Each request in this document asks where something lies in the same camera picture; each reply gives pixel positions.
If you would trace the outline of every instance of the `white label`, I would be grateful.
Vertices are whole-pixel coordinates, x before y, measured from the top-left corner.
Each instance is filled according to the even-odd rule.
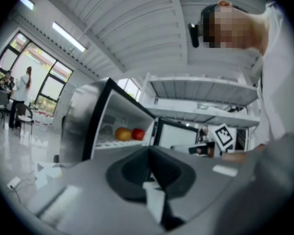
[[[235,177],[238,173],[238,170],[235,168],[231,168],[231,167],[225,167],[222,165],[216,165],[212,168],[212,170],[214,172],[226,175],[226,176],[230,176],[230,177]]]

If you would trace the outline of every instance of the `chair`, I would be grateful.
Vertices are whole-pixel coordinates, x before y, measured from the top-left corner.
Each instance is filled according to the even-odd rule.
[[[29,112],[30,117],[26,117],[26,111]],[[30,135],[32,136],[33,134],[33,112],[31,111],[31,109],[27,106],[24,105],[22,103],[18,103],[15,106],[15,112],[16,112],[16,117],[15,117],[15,121],[19,121],[21,123],[20,125],[20,134],[19,137],[21,138],[21,128],[22,128],[22,123],[24,123],[23,125],[23,130],[25,131],[25,124],[30,124],[31,129],[30,129]]]
[[[0,113],[1,113],[1,122],[3,119],[3,127],[4,127],[4,122],[5,122],[5,107],[9,103],[8,95],[7,93],[0,91]]]

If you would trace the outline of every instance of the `ceiling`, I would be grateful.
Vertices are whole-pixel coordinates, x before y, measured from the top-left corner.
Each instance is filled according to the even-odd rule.
[[[147,72],[224,77],[235,80],[246,69],[251,78],[255,50],[194,49],[186,25],[218,0],[32,0],[34,10],[18,5],[26,21],[96,77],[134,77]],[[267,0],[229,0],[250,13],[262,13]],[[52,29],[57,22],[87,49],[82,53]]]

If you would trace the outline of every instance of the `woman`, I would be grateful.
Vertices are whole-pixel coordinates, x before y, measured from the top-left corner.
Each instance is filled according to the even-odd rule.
[[[31,84],[31,66],[26,69],[26,74],[21,76],[20,80],[16,84],[16,90],[12,93],[11,98],[13,99],[13,103],[11,106],[11,114],[9,119],[9,127],[10,128],[18,128],[21,123],[19,121],[15,122],[14,125],[14,117],[15,117],[15,107],[18,103],[24,103],[27,100],[29,87]]]

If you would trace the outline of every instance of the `person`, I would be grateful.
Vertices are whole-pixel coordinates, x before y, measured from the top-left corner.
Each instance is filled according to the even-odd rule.
[[[249,14],[231,2],[220,0],[205,7],[197,24],[189,24],[193,47],[204,45],[231,49],[257,49],[263,59],[260,122],[256,151],[287,133],[294,133],[294,32],[275,1],[263,14]],[[224,154],[224,160],[245,161],[248,153]]]
[[[5,72],[5,77],[0,78],[0,91],[6,91],[6,89],[12,91],[13,84],[10,81],[10,79],[11,79],[11,71],[7,70]]]
[[[11,98],[13,99],[13,103],[11,106],[11,113],[9,119],[9,127],[10,128],[18,128],[20,127],[20,122],[16,121],[14,125],[15,118],[15,107],[18,103],[24,103],[27,100],[29,88],[31,85],[31,66],[26,69],[26,74],[21,76],[20,80],[16,83],[16,89],[12,93]]]
[[[198,142],[202,143],[202,142],[205,142],[205,141],[208,141],[208,125],[205,125],[203,128],[201,128],[199,130],[199,134],[198,134]]]

